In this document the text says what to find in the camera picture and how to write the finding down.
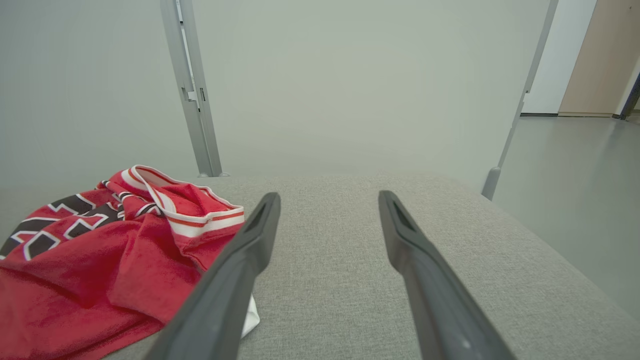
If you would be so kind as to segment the red basketball jersey black print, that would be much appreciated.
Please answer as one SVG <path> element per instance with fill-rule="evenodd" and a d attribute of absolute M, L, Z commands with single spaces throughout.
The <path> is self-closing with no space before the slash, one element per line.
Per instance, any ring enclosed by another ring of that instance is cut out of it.
<path fill-rule="evenodd" d="M 244 223 L 142 165 L 38 208 L 0 246 L 0 360 L 100 360 L 159 332 Z"/>

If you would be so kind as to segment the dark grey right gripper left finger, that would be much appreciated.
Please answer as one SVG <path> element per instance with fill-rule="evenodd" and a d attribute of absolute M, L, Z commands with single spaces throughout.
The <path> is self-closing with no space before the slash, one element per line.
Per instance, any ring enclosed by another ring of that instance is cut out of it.
<path fill-rule="evenodd" d="M 266 193 L 144 360 L 237 360 L 250 297 L 274 249 L 281 196 Z"/>

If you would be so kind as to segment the slim grey partition post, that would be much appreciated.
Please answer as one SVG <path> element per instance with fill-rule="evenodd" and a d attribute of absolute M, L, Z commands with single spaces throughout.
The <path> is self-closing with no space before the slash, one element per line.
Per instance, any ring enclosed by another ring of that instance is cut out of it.
<path fill-rule="evenodd" d="M 491 201 L 494 198 L 496 188 L 498 187 L 499 178 L 502 173 L 502 168 L 505 164 L 506 156 L 508 154 L 509 148 L 514 138 L 518 121 L 521 118 L 522 108 L 525 103 L 525 97 L 528 93 L 530 93 L 535 80 L 535 76 L 537 75 L 537 71 L 540 65 L 540 61 L 542 59 L 544 48 L 546 47 L 546 42 L 550 34 L 551 25 L 553 24 L 553 19 L 557 11 L 558 2 L 559 0 L 550 0 L 550 2 L 548 3 L 548 9 L 544 19 L 544 24 L 542 25 L 542 28 L 541 28 L 541 34 L 537 41 L 534 57 L 532 59 L 531 66 L 528 71 L 525 86 L 519 98 L 518 107 L 516 109 L 515 116 L 511 123 L 509 134 L 507 135 L 505 144 L 503 146 L 502 154 L 500 156 L 497 166 L 491 168 L 487 174 L 487 178 L 484 183 L 484 187 L 482 189 L 481 194 L 485 198 L 487 198 L 489 201 Z"/>

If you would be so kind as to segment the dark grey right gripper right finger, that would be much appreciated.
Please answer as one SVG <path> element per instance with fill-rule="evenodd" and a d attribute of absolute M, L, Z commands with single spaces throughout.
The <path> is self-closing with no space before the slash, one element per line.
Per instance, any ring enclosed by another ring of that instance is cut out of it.
<path fill-rule="evenodd" d="M 422 360 L 517 360 L 398 196 L 378 194 L 391 266 L 402 276 Z"/>

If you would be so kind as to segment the beige door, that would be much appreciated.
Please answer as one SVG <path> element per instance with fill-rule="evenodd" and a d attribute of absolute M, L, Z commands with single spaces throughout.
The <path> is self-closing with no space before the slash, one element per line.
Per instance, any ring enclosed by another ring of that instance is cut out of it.
<path fill-rule="evenodd" d="M 640 61 L 640 0 L 597 0 L 558 116 L 618 116 Z"/>

